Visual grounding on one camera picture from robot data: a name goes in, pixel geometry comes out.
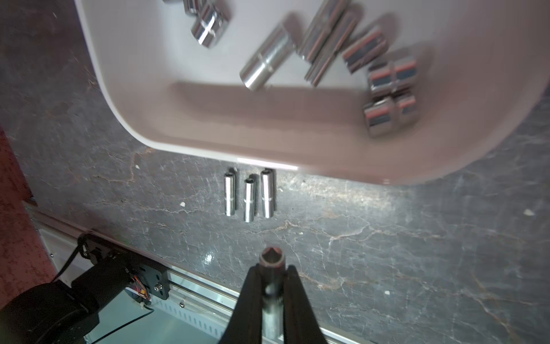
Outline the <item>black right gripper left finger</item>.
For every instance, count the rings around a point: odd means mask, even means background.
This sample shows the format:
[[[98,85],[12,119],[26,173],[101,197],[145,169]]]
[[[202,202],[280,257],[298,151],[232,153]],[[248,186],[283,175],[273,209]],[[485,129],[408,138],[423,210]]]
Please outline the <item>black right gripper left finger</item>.
[[[262,342],[262,276],[259,265],[246,275],[236,306],[219,344]]]

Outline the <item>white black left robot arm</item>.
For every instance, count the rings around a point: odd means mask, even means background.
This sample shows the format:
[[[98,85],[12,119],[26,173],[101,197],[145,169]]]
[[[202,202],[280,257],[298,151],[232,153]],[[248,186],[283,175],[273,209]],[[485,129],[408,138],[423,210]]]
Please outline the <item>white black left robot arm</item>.
[[[93,266],[70,284],[56,276],[1,309],[2,343],[78,343],[99,325],[100,312],[127,288],[146,305],[153,297],[169,297],[168,268],[154,259],[92,233],[78,237],[61,271],[77,256]]]

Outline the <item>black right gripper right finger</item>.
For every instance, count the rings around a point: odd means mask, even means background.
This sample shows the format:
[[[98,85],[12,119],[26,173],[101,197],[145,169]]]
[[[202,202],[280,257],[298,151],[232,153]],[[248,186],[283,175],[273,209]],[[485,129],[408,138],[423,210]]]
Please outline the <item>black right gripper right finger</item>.
[[[285,344],[327,344],[294,265],[283,279],[283,301]]]

